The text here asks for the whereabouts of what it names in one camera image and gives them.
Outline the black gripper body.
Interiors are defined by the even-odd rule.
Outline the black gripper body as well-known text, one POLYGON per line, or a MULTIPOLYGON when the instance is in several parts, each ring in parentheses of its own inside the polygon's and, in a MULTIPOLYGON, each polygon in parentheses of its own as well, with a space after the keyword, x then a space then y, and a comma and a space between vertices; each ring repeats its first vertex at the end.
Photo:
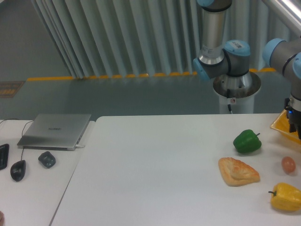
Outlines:
POLYGON ((293 108, 294 98, 286 98, 284 103, 284 109, 286 110, 286 118, 288 123, 294 123, 295 127, 301 126, 301 112, 293 108))

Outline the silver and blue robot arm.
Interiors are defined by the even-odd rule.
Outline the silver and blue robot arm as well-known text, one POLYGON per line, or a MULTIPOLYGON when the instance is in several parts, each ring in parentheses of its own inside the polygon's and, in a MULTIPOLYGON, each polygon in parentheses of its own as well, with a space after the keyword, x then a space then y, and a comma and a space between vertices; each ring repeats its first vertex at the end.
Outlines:
MULTIPOLYGON (((203 80, 213 79, 219 96, 220 113, 252 113, 260 78, 249 71, 250 46, 241 40, 223 42, 230 0, 199 0, 203 9, 202 47, 193 64, 203 80)), ((284 110, 290 133, 301 131, 301 41, 270 40, 262 53, 265 63, 291 83, 284 110)))

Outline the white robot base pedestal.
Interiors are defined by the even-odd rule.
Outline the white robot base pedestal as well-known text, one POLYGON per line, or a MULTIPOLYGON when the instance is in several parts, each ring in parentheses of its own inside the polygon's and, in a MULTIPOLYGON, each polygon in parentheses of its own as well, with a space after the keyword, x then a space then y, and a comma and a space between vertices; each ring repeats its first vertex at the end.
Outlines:
POLYGON ((248 114, 253 113, 261 79, 253 72, 239 77, 223 74, 214 79, 213 88, 219 98, 220 114, 248 114))

